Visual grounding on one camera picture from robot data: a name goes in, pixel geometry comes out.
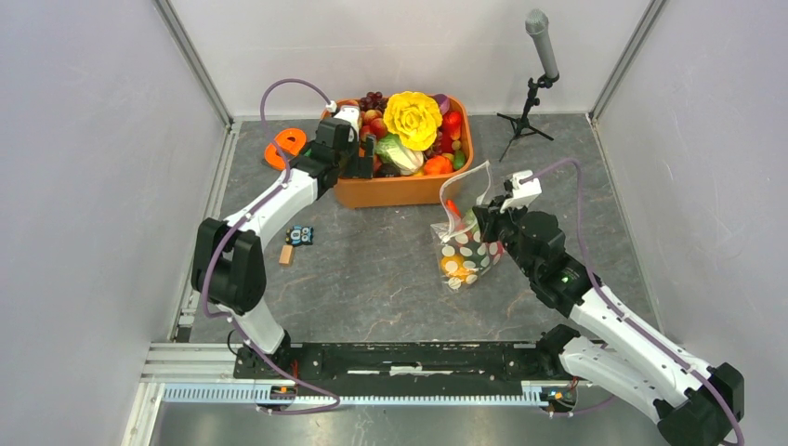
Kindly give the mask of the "yellow toy mango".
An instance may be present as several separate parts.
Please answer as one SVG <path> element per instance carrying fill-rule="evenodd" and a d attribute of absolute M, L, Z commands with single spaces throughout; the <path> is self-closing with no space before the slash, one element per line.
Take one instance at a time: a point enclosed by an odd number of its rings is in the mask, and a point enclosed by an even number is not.
<path fill-rule="evenodd" d="M 447 278 L 457 278 L 463 281 L 470 273 L 464 266 L 465 259 L 460 255 L 443 256 L 440 259 L 440 269 Z"/>

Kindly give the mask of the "green toy cabbage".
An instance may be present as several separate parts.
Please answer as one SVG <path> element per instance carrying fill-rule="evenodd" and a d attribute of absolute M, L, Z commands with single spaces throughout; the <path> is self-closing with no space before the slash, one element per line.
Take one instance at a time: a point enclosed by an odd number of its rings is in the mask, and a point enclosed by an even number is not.
<path fill-rule="evenodd" d="M 476 216 L 475 210 L 473 208 L 466 211 L 466 213 L 461 218 L 460 223 L 460 230 L 462 232 L 467 231 L 477 231 L 479 229 L 479 220 Z"/>

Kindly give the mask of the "red toy chili pepper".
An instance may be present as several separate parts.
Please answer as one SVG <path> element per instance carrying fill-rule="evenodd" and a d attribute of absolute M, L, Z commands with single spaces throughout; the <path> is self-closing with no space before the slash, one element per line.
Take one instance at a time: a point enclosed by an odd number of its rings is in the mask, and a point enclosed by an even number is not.
<path fill-rule="evenodd" d="M 453 200 L 451 199 L 446 200 L 446 210 L 448 212 L 448 215 L 450 216 L 450 219 L 454 221 L 462 220 L 462 214 L 460 213 L 458 207 L 456 206 Z"/>

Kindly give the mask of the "clear polka-dot zip bag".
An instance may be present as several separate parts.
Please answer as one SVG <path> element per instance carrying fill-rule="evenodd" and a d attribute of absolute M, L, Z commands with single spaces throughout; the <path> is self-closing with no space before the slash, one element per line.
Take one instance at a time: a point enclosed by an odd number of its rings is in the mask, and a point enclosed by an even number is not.
<path fill-rule="evenodd" d="M 440 189 L 440 204 L 446 220 L 433 224 L 433 240 L 436 246 L 438 267 L 441 280 L 446 289 L 459 292 L 476 283 L 501 259 L 503 247 L 500 243 L 485 243 L 479 230 L 462 232 L 461 221 L 450 219 L 446 210 L 446 200 L 451 199 L 463 215 L 475 205 L 488 203 L 492 199 L 493 177 L 488 162 L 470 168 L 455 179 L 448 180 Z M 440 269 L 443 256 L 460 255 L 465 259 L 464 266 L 470 273 L 463 281 L 447 278 Z"/>

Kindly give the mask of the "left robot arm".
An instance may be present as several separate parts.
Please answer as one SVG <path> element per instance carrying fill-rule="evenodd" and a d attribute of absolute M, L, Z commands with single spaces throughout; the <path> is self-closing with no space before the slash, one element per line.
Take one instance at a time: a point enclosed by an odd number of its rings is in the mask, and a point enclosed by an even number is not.
<path fill-rule="evenodd" d="M 319 122 L 315 138 L 254 201 L 224 219 L 209 217 L 198 227 L 191 286 L 204 314 L 228 320 L 257 353 L 256 366 L 269 378 L 290 371 L 292 354 L 282 347 L 287 333 L 263 298 L 264 250 L 296 214 L 336 185 L 359 149 L 357 119 L 346 112 L 327 117 Z"/>

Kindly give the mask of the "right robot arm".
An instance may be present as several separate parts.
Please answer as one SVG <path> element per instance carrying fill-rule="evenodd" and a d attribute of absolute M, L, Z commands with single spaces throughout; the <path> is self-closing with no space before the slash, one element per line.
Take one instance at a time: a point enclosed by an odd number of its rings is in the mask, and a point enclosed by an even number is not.
<path fill-rule="evenodd" d="M 734 366 L 713 366 L 645 322 L 587 265 L 569 255 L 555 216 L 476 205 L 480 238 L 500 243 L 536 297 L 602 340 L 597 345 L 559 325 L 536 355 L 549 379 L 565 374 L 607 390 L 648 417 L 670 445 L 742 445 L 744 379 Z"/>

